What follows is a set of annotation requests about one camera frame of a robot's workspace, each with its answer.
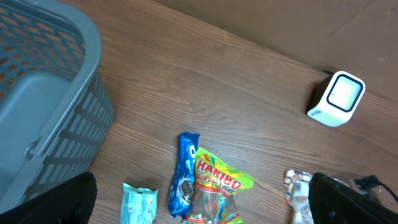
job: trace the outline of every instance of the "small white speaker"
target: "small white speaker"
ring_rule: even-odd
[[[307,115],[330,127],[342,125],[352,117],[365,88],[360,78],[336,72],[316,87]]]

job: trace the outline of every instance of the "snack package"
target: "snack package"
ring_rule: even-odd
[[[292,224],[313,224],[308,201],[310,191],[309,182],[312,175],[308,172],[297,170],[286,171],[285,176],[285,197],[286,201],[293,206]]]
[[[188,132],[180,135],[180,153],[169,197],[169,212],[174,218],[184,217],[191,205],[199,136]]]
[[[218,224],[243,224],[243,219],[239,216],[236,209],[233,195],[220,199],[220,212],[218,214]]]
[[[251,188],[253,183],[253,177],[199,147],[195,159],[195,195],[183,223],[243,223],[232,195]]]
[[[123,184],[120,224],[152,224],[156,216],[157,190]]]

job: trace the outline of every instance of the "wooden floor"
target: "wooden floor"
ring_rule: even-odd
[[[119,223],[123,182],[159,189],[155,223],[180,223],[167,201],[185,131],[255,177],[236,196],[246,223],[289,221],[286,169],[343,180],[376,174],[398,191],[398,102],[367,91],[348,124],[328,128],[305,115],[322,72],[153,1],[67,2],[101,32],[99,72],[116,110],[90,169],[91,223]]]

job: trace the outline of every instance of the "black object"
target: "black object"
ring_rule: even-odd
[[[313,175],[308,199],[314,224],[398,223],[398,214],[325,174]]]
[[[372,188],[377,187],[377,186],[382,186],[384,187],[392,196],[393,198],[398,202],[398,197],[397,195],[385,184],[383,184],[375,175],[369,176],[369,177],[364,177],[361,179],[355,179],[354,180],[355,184],[358,185],[358,188],[364,192],[366,192],[366,195],[368,195],[371,199],[376,200],[378,202],[378,199],[373,195]]]
[[[84,172],[0,215],[0,223],[86,224],[93,212],[97,186]]]

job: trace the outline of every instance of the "cable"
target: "cable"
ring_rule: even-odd
[[[355,184],[358,185],[358,188],[360,190],[363,190],[367,192],[368,194],[370,191],[377,187],[378,185],[384,187],[392,196],[393,198],[398,202],[398,197],[397,195],[386,185],[383,184],[375,175],[369,176],[369,177],[364,177],[361,179],[356,179],[354,180]]]
[[[394,197],[394,199],[398,202],[398,197],[397,195],[389,188],[387,187],[386,184],[383,184],[382,182],[379,183],[380,186],[384,187],[390,194]]]

